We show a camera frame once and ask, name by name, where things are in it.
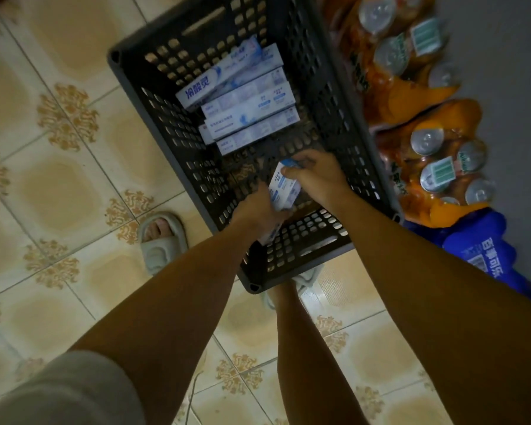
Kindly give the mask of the person's left hand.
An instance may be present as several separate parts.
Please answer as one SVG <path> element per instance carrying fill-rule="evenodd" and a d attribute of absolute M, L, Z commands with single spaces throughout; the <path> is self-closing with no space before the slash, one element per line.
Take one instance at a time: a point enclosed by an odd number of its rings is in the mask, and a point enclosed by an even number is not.
<path fill-rule="evenodd" d="M 266 204 L 270 204 L 268 185 L 260 180 L 257 184 L 256 191 L 248 195 L 238 204 L 231 220 L 231 225 L 248 228 L 255 234 L 255 238 L 269 235 L 278 225 L 280 225 L 268 224 L 268 221 L 265 221 L 265 216 L 259 216 L 260 199 L 262 199 L 262 196 L 258 193 L 258 186 L 260 183 L 263 183 L 265 187 L 265 202 Z"/>

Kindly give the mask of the person's right hand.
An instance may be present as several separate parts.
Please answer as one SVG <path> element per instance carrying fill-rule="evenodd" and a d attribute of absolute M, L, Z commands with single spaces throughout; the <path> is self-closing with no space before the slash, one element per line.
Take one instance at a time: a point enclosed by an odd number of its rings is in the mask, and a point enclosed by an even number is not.
<path fill-rule="evenodd" d="M 329 152 L 305 149 L 293 156 L 301 168 L 312 171 L 312 180 L 299 182 L 314 201 L 339 216 L 354 195 L 336 157 Z"/>

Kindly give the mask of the person's right forearm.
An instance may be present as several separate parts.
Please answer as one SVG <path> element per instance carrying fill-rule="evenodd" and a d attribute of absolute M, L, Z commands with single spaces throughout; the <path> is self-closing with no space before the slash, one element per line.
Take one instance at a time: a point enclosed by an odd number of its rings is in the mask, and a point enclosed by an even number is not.
<path fill-rule="evenodd" d="M 455 425 L 531 425 L 531 300 L 351 191 L 327 209 Z"/>

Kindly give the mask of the person's left forearm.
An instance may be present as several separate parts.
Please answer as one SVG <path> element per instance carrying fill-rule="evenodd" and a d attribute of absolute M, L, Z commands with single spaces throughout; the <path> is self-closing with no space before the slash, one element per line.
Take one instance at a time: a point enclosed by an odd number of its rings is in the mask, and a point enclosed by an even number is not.
<path fill-rule="evenodd" d="M 147 425 L 170 425 L 225 309 L 244 254 L 262 235 L 238 215 L 97 322 L 71 350 L 112 360 L 131 380 Z"/>

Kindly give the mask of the grey right sandal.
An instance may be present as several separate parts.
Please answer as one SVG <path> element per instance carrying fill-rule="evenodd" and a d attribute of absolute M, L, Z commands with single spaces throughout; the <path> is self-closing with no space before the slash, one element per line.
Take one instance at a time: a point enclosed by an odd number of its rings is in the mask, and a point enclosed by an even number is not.
<path fill-rule="evenodd" d="M 297 295 L 299 298 L 301 298 L 304 292 L 313 287 L 314 283 L 318 280 L 320 274 L 322 273 L 324 267 L 325 264 L 320 264 L 292 278 L 293 284 L 296 287 Z M 269 308 L 270 310 L 276 309 L 267 291 L 260 293 L 259 296 L 262 299 L 262 302 L 266 308 Z"/>

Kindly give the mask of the grey sandal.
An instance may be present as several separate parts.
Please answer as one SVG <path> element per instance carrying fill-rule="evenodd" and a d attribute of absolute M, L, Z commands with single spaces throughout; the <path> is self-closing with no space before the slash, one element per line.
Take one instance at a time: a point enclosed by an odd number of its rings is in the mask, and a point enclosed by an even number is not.
<path fill-rule="evenodd" d="M 143 230 L 150 221 L 157 217 L 163 217 L 168 221 L 174 236 L 142 243 Z M 147 216 L 137 228 L 137 239 L 140 243 L 145 268 L 151 276 L 158 274 L 189 249 L 186 231 L 182 222 L 175 214 L 168 211 Z"/>
<path fill-rule="evenodd" d="M 322 273 L 324 267 L 325 264 L 320 264 L 292 278 L 293 284 L 296 287 L 297 295 L 299 298 L 301 298 L 304 292 L 313 287 L 314 283 L 318 280 L 320 274 Z M 260 293 L 259 296 L 262 299 L 262 302 L 266 308 L 269 308 L 270 310 L 276 309 L 267 291 Z"/>

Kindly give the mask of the dark grey plastic basket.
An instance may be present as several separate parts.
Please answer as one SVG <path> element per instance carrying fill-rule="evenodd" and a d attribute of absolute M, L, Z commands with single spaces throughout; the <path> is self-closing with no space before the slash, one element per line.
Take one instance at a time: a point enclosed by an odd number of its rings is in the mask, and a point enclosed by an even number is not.
<path fill-rule="evenodd" d="M 176 94 L 252 35 L 277 44 L 301 120 L 222 156 L 203 142 L 202 112 L 189 113 Z M 213 233 L 259 179 L 269 183 L 278 162 L 304 148 L 333 153 L 353 192 L 402 223 L 337 55 L 314 0 L 184 0 L 110 48 L 107 63 Z"/>

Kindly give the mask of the grey left sandal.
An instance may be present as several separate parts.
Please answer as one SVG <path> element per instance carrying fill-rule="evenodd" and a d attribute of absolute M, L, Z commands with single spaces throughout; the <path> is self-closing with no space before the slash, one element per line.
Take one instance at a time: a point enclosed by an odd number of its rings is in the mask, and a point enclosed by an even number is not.
<path fill-rule="evenodd" d="M 174 236 L 142 243 L 143 230 L 150 221 L 157 217 L 163 217 L 168 221 Z M 151 276 L 158 274 L 189 249 L 186 231 L 182 222 L 175 214 L 168 211 L 147 216 L 137 228 L 137 239 L 140 243 L 145 268 Z"/>

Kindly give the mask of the person's left foot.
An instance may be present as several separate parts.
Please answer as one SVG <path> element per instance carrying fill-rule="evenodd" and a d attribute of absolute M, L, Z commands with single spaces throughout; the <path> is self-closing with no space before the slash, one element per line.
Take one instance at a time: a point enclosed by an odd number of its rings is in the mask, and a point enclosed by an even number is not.
<path fill-rule="evenodd" d="M 161 238 L 173 237 L 174 233 L 168 223 L 163 217 L 157 217 L 150 221 L 142 232 L 142 243 L 147 243 Z"/>

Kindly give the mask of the white toothpaste box blue lettering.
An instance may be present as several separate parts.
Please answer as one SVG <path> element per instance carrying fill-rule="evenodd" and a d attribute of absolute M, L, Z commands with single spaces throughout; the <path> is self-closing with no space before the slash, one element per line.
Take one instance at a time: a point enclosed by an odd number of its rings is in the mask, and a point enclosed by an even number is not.
<path fill-rule="evenodd" d="M 211 66 L 176 94 L 187 111 L 196 109 L 205 98 L 218 90 L 240 72 L 257 64 L 262 58 L 262 47 L 256 35 L 244 40 L 239 47 Z"/>

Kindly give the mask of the orange drink bottle pack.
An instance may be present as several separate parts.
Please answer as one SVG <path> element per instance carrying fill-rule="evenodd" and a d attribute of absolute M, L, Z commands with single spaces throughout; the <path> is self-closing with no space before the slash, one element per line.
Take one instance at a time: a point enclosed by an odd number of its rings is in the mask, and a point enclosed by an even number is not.
<path fill-rule="evenodd" d="M 483 174 L 488 148 L 477 135 L 482 108 L 452 99 L 414 120 L 375 135 L 407 221 L 448 228 L 490 206 L 496 184 Z"/>
<path fill-rule="evenodd" d="M 317 0 L 371 128 L 391 128 L 460 88 L 436 0 Z"/>

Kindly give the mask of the person's right leg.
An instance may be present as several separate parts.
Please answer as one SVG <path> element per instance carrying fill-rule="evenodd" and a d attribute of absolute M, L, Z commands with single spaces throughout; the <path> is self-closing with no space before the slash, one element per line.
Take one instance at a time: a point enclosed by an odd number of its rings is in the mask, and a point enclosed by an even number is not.
<path fill-rule="evenodd" d="M 276 312 L 277 375 L 289 425 L 370 425 L 294 280 L 267 294 Z"/>

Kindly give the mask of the blue drink bottle pack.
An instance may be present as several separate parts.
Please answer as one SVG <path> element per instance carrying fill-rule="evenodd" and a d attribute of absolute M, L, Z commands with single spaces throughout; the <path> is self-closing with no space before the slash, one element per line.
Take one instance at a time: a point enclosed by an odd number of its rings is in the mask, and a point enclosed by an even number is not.
<path fill-rule="evenodd" d="M 531 300 L 531 281 L 514 268 L 517 250 L 503 238 L 507 220 L 500 212 L 483 208 L 448 228 L 428 228 L 410 221 L 403 226 Z"/>

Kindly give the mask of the grey shorts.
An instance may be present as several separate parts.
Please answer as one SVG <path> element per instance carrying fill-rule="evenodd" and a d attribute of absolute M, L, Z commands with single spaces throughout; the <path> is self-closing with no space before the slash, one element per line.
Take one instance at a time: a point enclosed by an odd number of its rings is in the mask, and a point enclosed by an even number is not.
<path fill-rule="evenodd" d="M 0 425 L 146 425 L 123 369 L 92 351 L 69 351 L 0 399 Z"/>

